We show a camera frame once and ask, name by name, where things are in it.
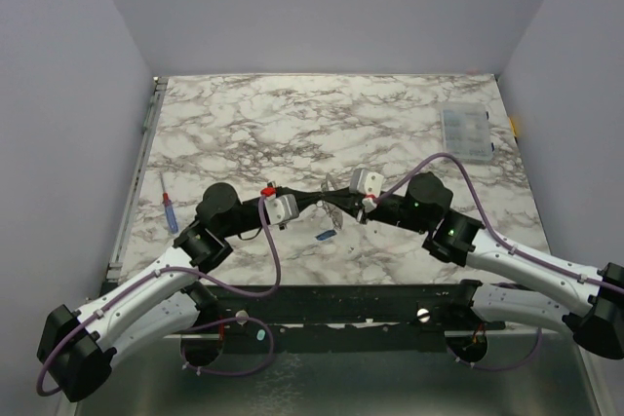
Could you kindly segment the blue key tag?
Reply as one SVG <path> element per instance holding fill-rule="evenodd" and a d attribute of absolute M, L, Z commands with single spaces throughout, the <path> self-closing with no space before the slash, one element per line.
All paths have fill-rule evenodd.
<path fill-rule="evenodd" d="M 321 241 L 325 241 L 327 239 L 330 239 L 331 237 L 336 235 L 336 231 L 334 229 L 330 229 L 327 231 L 322 232 L 321 234 L 317 235 L 315 237 L 315 239 L 319 242 Z"/>

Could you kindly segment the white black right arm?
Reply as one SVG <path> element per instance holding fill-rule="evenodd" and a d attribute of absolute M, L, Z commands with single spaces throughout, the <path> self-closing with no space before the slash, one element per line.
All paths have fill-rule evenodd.
<path fill-rule="evenodd" d="M 380 175 L 357 170 L 366 183 L 322 194 L 323 202 L 358 221 L 378 221 L 424 235 L 434 258 L 486 271 L 526 288 L 518 302 L 484 286 L 448 304 L 449 321 L 469 329 L 498 309 L 509 321 L 568 330 L 581 348 L 606 359 L 623 357 L 623 268 L 602 269 L 563 260 L 519 244 L 484 219 L 451 208 L 453 194 L 433 173 L 413 176 L 405 195 L 380 189 Z"/>

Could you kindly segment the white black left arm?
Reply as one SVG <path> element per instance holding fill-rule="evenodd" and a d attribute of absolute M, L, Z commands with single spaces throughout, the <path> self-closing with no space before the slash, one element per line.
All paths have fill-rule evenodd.
<path fill-rule="evenodd" d="M 320 191 L 267 186 L 241 201 L 233 186 L 211 185 L 193 221 L 160 257 L 130 280 L 75 310 L 56 307 L 46 318 L 36 356 L 41 397 L 62 393 L 71 402 L 94 393 L 108 379 L 113 361 L 151 338 L 188 328 L 201 333 L 215 321 L 215 308 L 193 289 L 232 252 L 230 237 L 285 225 L 321 201 Z"/>

